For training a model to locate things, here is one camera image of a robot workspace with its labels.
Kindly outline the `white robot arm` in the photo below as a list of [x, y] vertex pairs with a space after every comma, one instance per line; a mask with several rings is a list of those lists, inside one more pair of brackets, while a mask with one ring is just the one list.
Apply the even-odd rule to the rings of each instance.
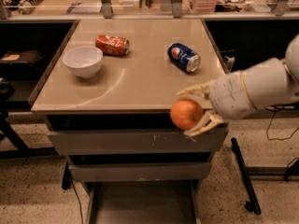
[[264, 107], [298, 103], [298, 93], [299, 35], [289, 43], [282, 59], [271, 58], [179, 91], [179, 97], [211, 103], [198, 123], [184, 134], [193, 137], [228, 120], [243, 119]]

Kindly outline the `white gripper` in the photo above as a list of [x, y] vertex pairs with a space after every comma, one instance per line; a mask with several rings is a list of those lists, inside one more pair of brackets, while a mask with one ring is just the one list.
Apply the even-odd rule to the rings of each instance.
[[206, 83], [196, 84], [177, 92], [177, 97], [195, 96], [207, 99], [215, 110], [208, 110], [199, 122], [184, 132], [189, 137], [206, 133], [224, 123], [224, 119], [243, 119], [256, 108], [245, 90], [241, 72], [233, 72]]

